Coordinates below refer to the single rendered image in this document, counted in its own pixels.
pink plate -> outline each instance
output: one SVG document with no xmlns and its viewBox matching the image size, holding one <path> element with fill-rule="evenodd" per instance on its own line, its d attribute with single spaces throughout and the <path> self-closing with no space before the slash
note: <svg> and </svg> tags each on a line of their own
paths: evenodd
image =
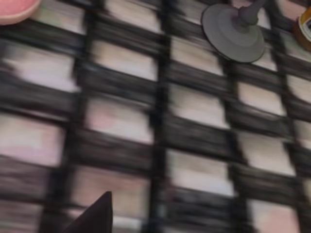
<svg viewBox="0 0 311 233">
<path fill-rule="evenodd" d="M 0 25 L 21 22 L 39 6 L 41 0 L 0 0 Z"/>
</svg>

black pointed object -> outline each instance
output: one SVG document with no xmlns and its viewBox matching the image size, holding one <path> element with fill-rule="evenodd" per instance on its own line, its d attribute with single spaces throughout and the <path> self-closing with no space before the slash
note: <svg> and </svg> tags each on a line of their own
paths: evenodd
<svg viewBox="0 0 311 233">
<path fill-rule="evenodd" d="M 112 220 L 112 194 L 106 192 L 77 217 L 64 233 L 111 233 Z"/>
<path fill-rule="evenodd" d="M 224 57 L 241 63 L 258 60 L 265 43 L 258 13 L 267 0 L 256 0 L 248 7 L 235 8 L 226 4 L 209 6 L 201 17 L 203 33 Z"/>
</svg>

gray stand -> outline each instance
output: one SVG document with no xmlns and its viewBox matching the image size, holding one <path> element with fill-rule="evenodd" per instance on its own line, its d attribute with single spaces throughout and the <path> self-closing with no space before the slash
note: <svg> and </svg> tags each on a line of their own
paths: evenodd
<svg viewBox="0 0 311 233">
<path fill-rule="evenodd" d="M 228 59 L 250 63 L 264 53 L 264 38 L 258 22 L 258 12 L 266 0 L 257 0 L 248 7 L 237 9 L 216 4 L 203 13 L 203 32 L 212 46 Z"/>
</svg>

pink round object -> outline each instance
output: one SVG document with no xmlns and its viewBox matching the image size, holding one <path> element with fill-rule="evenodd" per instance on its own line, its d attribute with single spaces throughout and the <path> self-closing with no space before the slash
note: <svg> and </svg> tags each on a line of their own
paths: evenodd
<svg viewBox="0 0 311 233">
<path fill-rule="evenodd" d="M 41 0 L 0 0 L 0 25 L 8 25 L 27 19 Z"/>
</svg>

gray round base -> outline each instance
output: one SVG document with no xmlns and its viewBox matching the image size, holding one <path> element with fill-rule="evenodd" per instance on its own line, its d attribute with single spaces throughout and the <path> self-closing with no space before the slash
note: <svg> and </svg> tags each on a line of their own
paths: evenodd
<svg viewBox="0 0 311 233">
<path fill-rule="evenodd" d="M 235 23 L 238 9 L 230 5 L 216 4 L 208 7 L 201 18 L 203 32 L 212 46 L 224 57 L 250 63 L 264 53 L 264 38 L 260 28 L 242 27 Z"/>
</svg>

